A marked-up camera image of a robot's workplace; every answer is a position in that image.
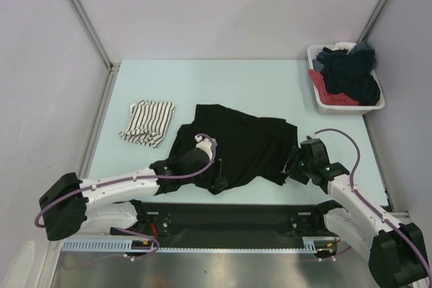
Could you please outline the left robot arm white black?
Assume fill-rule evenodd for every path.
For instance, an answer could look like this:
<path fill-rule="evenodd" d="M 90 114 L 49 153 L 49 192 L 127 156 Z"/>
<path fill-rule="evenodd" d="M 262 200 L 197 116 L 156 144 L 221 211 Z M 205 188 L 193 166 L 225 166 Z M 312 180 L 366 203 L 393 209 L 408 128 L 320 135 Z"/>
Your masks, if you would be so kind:
<path fill-rule="evenodd" d="M 188 184 L 212 194 L 227 188 L 215 149 L 197 145 L 180 156 L 108 178 L 80 179 L 75 172 L 66 173 L 39 198 L 40 212 L 34 224 L 45 230 L 50 241 L 85 231 L 140 234 L 150 223 L 142 199 L 175 192 Z"/>

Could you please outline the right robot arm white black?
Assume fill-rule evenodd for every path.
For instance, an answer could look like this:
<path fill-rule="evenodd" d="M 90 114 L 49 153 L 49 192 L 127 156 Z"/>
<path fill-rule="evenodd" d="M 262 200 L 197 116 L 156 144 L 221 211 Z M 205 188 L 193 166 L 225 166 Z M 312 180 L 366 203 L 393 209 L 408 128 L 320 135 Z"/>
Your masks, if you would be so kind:
<path fill-rule="evenodd" d="M 354 171 L 331 163 L 324 143 L 308 138 L 295 147 L 285 170 L 293 180 L 312 182 L 331 200 L 313 215 L 311 226 L 319 235 L 341 237 L 368 264 L 380 287 L 430 287 L 424 237 L 414 223 L 404 224 L 362 192 Z"/>

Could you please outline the black white striped tank top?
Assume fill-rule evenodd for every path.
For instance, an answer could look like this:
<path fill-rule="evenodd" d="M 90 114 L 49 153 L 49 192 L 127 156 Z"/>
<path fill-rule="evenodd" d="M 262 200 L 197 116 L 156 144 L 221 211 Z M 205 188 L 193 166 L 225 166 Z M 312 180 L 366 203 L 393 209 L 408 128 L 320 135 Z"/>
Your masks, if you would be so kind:
<path fill-rule="evenodd" d="M 121 139 L 150 148 L 164 140 L 176 106 L 173 102 L 140 100 L 130 105 L 130 120 Z"/>

